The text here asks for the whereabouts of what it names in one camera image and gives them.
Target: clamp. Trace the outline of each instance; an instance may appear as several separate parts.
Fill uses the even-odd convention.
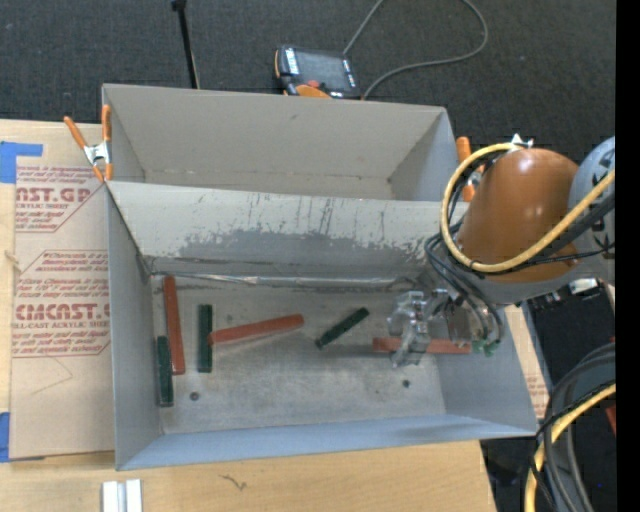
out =
[[[102,142],[95,146],[89,146],[85,141],[82,133],[69,116],[64,117],[64,123],[71,131],[71,135],[74,140],[80,146],[80,149],[84,151],[84,154],[89,160],[93,173],[100,180],[111,180],[113,178],[113,163],[111,162],[111,107],[109,105],[102,106]],[[104,159],[105,169],[104,174],[97,165],[98,160]]]

